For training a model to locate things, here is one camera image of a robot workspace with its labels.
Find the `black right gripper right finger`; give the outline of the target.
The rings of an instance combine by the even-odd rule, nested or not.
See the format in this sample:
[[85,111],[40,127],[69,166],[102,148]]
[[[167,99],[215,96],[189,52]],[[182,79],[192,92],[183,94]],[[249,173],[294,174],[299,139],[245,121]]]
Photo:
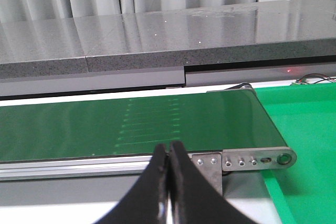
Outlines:
[[190,160],[184,145],[170,145],[174,223],[255,223],[226,201]]

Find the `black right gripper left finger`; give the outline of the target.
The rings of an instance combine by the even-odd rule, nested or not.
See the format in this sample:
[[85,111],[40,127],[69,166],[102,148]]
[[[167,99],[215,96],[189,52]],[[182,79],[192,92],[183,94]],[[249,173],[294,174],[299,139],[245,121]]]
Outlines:
[[166,223],[167,155],[155,147],[152,158],[132,188],[97,223]]

